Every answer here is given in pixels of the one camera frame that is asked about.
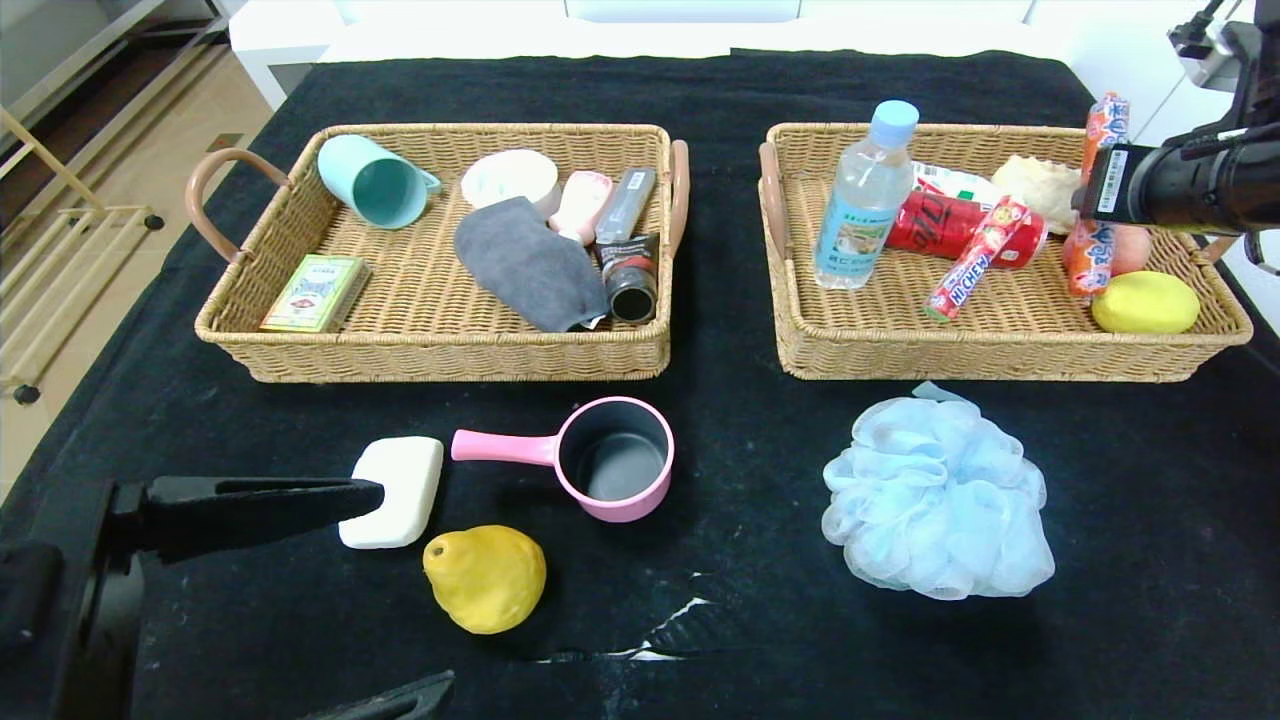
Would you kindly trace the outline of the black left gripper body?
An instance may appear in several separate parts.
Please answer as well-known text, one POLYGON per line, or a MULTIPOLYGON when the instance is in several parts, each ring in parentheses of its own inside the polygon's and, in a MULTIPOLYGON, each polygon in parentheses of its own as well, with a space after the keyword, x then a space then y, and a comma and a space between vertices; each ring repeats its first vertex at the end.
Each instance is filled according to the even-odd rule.
POLYGON ((3 717, 127 719, 145 579, 145 498, 111 483, 82 520, 40 518, 3 541, 3 717))

